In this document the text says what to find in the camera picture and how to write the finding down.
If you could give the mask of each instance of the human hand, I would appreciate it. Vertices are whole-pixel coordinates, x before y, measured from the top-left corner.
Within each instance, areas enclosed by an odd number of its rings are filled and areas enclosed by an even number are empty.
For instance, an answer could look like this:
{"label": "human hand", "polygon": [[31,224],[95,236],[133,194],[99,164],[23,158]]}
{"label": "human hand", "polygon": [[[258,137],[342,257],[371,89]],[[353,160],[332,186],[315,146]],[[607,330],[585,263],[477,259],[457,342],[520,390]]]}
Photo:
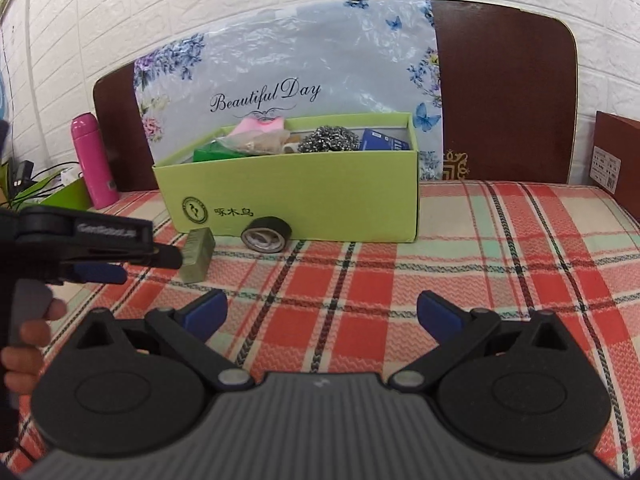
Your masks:
{"label": "human hand", "polygon": [[[66,314],[66,304],[62,300],[53,300],[45,319],[55,321]],[[22,324],[20,338],[30,346],[6,347],[0,352],[0,362],[7,370],[4,384],[12,392],[31,395],[38,383],[44,359],[38,347],[51,342],[51,329],[45,319],[33,319]]]}

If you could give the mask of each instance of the bar of soap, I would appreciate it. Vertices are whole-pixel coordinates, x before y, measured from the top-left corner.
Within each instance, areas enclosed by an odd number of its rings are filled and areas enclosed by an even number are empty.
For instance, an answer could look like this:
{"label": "bar of soap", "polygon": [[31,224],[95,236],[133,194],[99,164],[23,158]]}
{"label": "bar of soap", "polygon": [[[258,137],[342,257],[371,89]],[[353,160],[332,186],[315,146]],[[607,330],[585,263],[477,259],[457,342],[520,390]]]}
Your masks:
{"label": "bar of soap", "polygon": [[184,283],[203,282],[216,248],[216,240],[208,227],[189,231],[182,247],[182,267],[180,277]]}

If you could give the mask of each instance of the green container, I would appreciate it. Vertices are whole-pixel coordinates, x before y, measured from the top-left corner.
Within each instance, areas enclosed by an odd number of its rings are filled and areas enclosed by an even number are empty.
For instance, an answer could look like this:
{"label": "green container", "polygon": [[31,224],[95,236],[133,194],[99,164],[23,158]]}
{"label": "green container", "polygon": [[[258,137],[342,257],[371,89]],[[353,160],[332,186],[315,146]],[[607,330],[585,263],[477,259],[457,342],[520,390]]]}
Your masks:
{"label": "green container", "polygon": [[154,166],[174,227],[208,227],[239,236],[254,219],[276,216],[292,238],[412,242],[417,233],[418,152],[411,114],[353,114],[288,119],[292,133],[318,126],[402,128],[411,150],[289,153],[210,162],[188,160],[222,128]]}
{"label": "green container", "polygon": [[[35,205],[36,202],[25,197],[37,195],[38,192],[41,189],[44,189],[49,181],[51,181],[59,173],[60,172],[58,171],[54,175],[44,178],[43,180],[37,182],[30,188],[25,189],[23,192],[18,194],[14,199],[14,203],[17,204],[17,209]],[[86,211],[93,205],[91,202],[91,197],[89,197],[89,191],[87,190],[86,184],[84,183],[84,178],[78,178],[77,180],[75,180],[68,186],[61,188],[51,196],[47,196],[38,204],[65,207],[67,209],[76,209],[80,211]]]}

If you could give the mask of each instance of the plastic bag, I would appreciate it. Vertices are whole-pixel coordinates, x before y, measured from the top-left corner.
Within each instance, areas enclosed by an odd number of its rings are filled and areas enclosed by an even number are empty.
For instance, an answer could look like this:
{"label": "plastic bag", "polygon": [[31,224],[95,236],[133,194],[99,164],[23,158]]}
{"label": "plastic bag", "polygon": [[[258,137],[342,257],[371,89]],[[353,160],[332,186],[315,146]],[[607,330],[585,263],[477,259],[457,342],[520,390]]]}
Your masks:
{"label": "plastic bag", "polygon": [[220,137],[217,142],[229,150],[247,155],[277,155],[282,153],[282,147],[289,140],[290,135],[291,133],[287,130],[271,132],[251,130]]}
{"label": "plastic bag", "polygon": [[154,126],[154,160],[242,117],[397,111],[413,115],[424,153],[420,174],[442,174],[444,118],[429,0],[304,2],[205,30],[134,64],[143,122]]}

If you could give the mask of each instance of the wooden headboard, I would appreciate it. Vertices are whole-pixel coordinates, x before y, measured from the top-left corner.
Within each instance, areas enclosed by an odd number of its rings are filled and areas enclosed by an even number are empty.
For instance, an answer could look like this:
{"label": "wooden headboard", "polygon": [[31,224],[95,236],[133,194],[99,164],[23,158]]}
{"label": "wooden headboard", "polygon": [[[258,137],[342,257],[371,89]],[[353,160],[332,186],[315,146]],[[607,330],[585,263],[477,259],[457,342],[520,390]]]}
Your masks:
{"label": "wooden headboard", "polygon": [[[445,178],[566,183],[577,104],[577,55],[567,26],[512,7],[432,3]],[[98,80],[94,101],[118,189],[156,189],[133,63]]]}

